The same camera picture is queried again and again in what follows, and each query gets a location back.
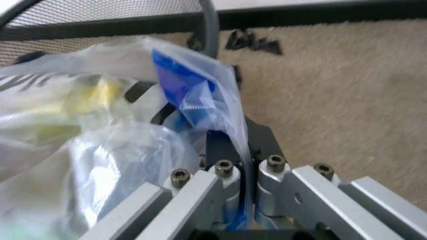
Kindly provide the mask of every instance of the bolt head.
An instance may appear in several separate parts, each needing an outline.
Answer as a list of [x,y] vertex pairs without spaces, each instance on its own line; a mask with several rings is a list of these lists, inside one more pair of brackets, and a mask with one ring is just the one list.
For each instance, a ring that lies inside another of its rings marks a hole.
[[280,155],[270,155],[267,158],[267,167],[275,173],[285,170],[286,159]]
[[186,169],[176,169],[170,174],[170,181],[172,186],[177,189],[181,189],[190,180],[190,172]]
[[233,163],[230,160],[219,160],[215,164],[215,174],[221,178],[228,178],[233,174]]
[[320,162],[315,164],[313,168],[327,180],[332,181],[335,171],[330,165]]

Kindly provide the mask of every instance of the metal bracket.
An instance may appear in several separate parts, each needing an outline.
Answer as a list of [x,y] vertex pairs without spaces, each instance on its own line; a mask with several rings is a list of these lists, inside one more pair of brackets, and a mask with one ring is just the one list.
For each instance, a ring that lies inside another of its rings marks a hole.
[[261,186],[305,229],[321,224],[341,239],[402,239],[310,166],[272,176],[260,177]]

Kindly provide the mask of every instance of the black debris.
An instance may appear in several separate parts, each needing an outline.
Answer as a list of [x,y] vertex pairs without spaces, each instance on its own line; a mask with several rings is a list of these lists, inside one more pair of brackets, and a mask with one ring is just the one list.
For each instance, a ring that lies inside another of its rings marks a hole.
[[240,89],[240,86],[242,85],[242,74],[240,73],[240,67],[239,65],[232,65],[234,69],[234,77],[235,81],[237,82],[237,86]]
[[268,37],[257,39],[255,33],[248,29],[236,29],[231,32],[225,45],[226,50],[239,50],[250,48],[253,51],[265,51],[275,55],[283,55],[279,41],[270,40]]
[[40,57],[43,57],[44,55],[46,55],[47,53],[44,51],[33,51],[27,54],[24,54],[22,56],[19,56],[15,59],[15,61],[13,62],[13,64],[22,64],[22,63],[26,63],[26,62],[30,62],[33,60],[36,60]]

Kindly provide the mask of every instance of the black plastic piece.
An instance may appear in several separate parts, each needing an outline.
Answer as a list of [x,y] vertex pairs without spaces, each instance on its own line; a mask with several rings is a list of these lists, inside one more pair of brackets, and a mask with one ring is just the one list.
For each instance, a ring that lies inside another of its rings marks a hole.
[[240,72],[240,67],[239,65],[232,65],[232,67],[234,69],[235,81],[237,82],[237,86],[240,89],[243,81],[242,73]]
[[230,137],[222,131],[209,130],[206,134],[206,167],[215,165],[219,160],[230,160],[240,165],[241,159]]
[[278,40],[269,40],[267,37],[263,37],[259,40],[253,42],[251,49],[263,50],[265,52],[275,54],[275,55],[283,55],[282,48]]
[[[285,158],[285,155],[280,148],[273,131],[268,126],[260,125],[245,117],[247,125],[247,134],[249,137],[249,149],[253,163],[254,188],[258,181],[258,165],[270,155],[280,155]],[[253,189],[253,199],[255,199],[256,189]]]
[[136,102],[154,83],[138,81],[124,93],[124,98],[131,104]]
[[27,53],[25,55],[17,57],[13,64],[22,64],[22,63],[30,62],[30,61],[36,60],[40,57],[43,57],[46,54],[47,53],[44,51],[33,51],[33,52],[30,52],[30,53]]
[[265,51],[275,55],[283,55],[280,43],[277,40],[270,40],[267,37],[257,39],[254,32],[244,30],[234,30],[225,45],[227,50],[239,50],[250,48],[253,51]]
[[156,115],[154,115],[154,117],[152,117],[150,123],[162,125],[166,118],[174,113],[176,109],[174,105],[167,103]]
[[314,230],[196,230],[188,240],[317,240]]

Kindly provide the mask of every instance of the mesh screen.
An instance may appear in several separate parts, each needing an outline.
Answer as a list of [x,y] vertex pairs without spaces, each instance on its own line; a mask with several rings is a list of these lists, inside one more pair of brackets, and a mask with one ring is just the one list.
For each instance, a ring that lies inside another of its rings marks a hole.
[[[42,0],[10,21],[6,28],[28,28],[17,34],[37,35],[49,31],[52,24],[75,23],[96,20],[123,19],[132,17],[160,16],[202,11],[199,0]],[[17,57],[34,51],[51,54],[67,53],[84,49],[92,44],[103,42],[102,37],[0,41],[0,66],[12,63]]]

